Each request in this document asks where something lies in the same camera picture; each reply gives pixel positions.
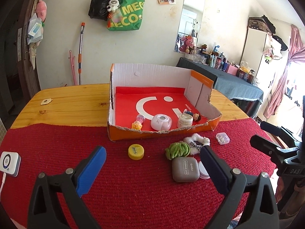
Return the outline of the pink white round compact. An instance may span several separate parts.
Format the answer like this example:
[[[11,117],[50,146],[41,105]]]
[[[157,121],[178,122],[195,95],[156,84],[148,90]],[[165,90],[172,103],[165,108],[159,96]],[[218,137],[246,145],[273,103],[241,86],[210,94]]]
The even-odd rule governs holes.
[[[206,169],[203,166],[201,161],[198,162],[198,170],[200,172],[200,178],[201,179],[209,179],[210,178],[208,172],[206,171]]]

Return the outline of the clear small pill box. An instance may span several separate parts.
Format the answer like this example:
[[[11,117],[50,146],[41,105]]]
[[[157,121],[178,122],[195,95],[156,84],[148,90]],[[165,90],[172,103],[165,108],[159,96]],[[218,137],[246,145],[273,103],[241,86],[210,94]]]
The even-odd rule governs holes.
[[[226,145],[230,142],[230,138],[225,132],[217,133],[216,140],[220,145]]]

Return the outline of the taupe rounded case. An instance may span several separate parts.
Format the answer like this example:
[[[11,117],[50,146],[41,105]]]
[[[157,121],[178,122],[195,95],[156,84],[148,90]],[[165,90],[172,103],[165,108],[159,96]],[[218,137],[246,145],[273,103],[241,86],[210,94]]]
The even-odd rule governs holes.
[[[176,182],[194,182],[200,178],[198,162],[193,157],[177,157],[172,160],[172,175]]]

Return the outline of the white fluffy star hairclip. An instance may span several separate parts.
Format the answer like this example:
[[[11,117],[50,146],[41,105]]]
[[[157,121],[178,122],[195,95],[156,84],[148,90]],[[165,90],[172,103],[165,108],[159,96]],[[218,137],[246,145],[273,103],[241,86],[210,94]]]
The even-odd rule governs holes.
[[[183,141],[189,145],[190,155],[197,155],[200,153],[202,147],[210,145],[210,139],[198,133],[184,138]]]

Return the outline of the green fuzzy scrunchie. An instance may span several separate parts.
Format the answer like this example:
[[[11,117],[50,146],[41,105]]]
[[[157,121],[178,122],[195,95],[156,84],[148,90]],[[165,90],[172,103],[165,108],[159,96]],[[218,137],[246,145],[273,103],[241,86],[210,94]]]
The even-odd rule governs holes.
[[[173,160],[177,157],[187,157],[190,154],[190,146],[183,141],[172,143],[165,149],[166,158]]]

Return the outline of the yellow round cap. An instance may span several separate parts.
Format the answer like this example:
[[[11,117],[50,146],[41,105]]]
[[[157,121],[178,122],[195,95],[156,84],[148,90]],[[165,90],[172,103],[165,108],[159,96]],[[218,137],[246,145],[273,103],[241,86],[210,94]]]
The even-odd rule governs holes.
[[[132,144],[128,148],[128,156],[132,160],[141,160],[144,157],[144,148],[139,144]]]

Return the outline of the blue boy figurine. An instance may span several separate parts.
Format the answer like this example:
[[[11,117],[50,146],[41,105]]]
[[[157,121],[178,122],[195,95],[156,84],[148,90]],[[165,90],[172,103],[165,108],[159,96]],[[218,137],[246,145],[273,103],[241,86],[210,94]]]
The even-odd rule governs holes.
[[[184,114],[189,114],[192,116],[194,122],[199,122],[201,120],[201,115],[199,113],[193,113],[190,110],[185,109]]]

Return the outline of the white glitter jar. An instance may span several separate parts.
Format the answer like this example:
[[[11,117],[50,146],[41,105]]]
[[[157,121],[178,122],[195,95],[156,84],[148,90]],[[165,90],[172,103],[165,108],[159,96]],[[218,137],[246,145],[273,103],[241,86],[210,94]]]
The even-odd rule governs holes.
[[[191,127],[193,124],[193,116],[187,113],[180,114],[177,122],[177,128]]]

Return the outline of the pink girl figurine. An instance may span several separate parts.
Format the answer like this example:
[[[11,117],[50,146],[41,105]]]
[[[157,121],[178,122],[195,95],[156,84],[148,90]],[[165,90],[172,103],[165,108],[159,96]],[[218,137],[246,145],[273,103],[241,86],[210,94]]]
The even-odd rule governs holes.
[[[136,120],[131,125],[131,129],[141,130],[144,121],[145,121],[145,117],[143,115],[141,115],[141,114],[138,114],[136,116]]]

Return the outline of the pink round device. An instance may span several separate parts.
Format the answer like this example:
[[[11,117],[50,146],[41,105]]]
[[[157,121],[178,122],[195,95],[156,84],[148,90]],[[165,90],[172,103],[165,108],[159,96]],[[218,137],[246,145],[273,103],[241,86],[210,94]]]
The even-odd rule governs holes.
[[[157,114],[152,118],[150,125],[155,131],[168,131],[172,126],[172,119],[165,114]]]

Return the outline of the white blue square device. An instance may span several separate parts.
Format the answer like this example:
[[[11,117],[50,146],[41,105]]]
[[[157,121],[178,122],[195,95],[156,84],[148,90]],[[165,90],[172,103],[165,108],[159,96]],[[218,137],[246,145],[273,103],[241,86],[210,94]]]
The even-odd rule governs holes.
[[[17,177],[21,163],[21,156],[17,152],[2,152],[0,158],[0,171]]]

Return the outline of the small beige table tag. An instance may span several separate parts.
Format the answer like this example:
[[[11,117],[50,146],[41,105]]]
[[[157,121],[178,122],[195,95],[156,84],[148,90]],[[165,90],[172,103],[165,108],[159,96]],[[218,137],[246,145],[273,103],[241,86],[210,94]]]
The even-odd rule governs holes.
[[[44,100],[42,100],[42,102],[41,102],[40,105],[41,105],[41,106],[47,105],[47,104],[51,103],[52,100],[53,100],[53,99],[51,99],[51,98],[49,98],[49,99],[44,99]]]

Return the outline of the white wardrobe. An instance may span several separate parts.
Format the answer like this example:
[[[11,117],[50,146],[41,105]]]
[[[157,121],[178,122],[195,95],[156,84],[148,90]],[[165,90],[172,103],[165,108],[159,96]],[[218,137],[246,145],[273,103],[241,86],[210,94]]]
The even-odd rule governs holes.
[[[252,84],[263,91],[263,103],[270,98],[286,65],[288,50],[282,51],[281,47],[268,33],[248,28],[241,60],[254,70]]]

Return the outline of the green tote bag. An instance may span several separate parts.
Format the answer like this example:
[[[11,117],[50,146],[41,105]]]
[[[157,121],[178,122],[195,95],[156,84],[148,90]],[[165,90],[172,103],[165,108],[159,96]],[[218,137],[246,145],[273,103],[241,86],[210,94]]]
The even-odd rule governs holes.
[[[137,31],[143,20],[145,0],[119,0],[120,7],[108,12],[107,29],[109,31]]]

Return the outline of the white plush keychain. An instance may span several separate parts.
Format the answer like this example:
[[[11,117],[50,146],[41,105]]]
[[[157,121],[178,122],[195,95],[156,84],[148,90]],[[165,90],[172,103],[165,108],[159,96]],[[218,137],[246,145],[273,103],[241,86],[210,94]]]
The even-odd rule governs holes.
[[[119,0],[110,0],[109,5],[107,5],[107,11],[115,12],[117,9],[119,9],[119,7],[120,7]]]

